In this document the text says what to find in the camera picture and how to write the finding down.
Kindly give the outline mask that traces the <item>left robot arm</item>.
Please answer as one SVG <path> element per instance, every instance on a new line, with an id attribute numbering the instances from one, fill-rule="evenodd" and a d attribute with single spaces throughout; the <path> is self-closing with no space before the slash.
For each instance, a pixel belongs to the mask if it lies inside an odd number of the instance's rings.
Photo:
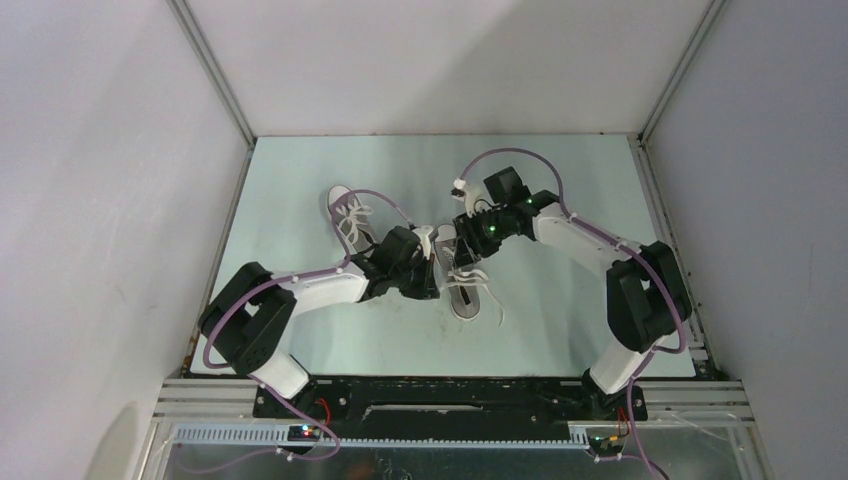
<path id="1" fill-rule="evenodd" d="M 276 278 L 258 262 L 244 264 L 198 320 L 202 359 L 274 390 L 278 404 L 304 416 L 316 403 L 309 372 L 280 342 L 293 318 L 334 305 L 367 302 L 395 289 L 413 300 L 439 297 L 431 226 L 398 226 L 371 250 L 338 267 Z"/>

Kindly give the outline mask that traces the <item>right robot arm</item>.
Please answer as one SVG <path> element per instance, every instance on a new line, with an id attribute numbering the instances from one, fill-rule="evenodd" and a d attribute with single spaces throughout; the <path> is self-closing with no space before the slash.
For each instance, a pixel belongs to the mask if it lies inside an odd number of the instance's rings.
<path id="1" fill-rule="evenodd" d="M 588 222 L 552 192 L 525 187 L 492 195 L 493 205 L 468 204 L 453 220 L 458 265 L 497 253 L 502 243 L 523 236 L 554 248 L 605 282 L 606 323 L 612 341 L 588 370 L 581 392 L 585 411 L 606 418 L 622 403 L 622 390 L 640 376 L 653 355 L 686 347 L 684 323 L 692 305 L 671 248 L 627 240 Z M 670 349 L 665 341 L 677 337 Z"/>

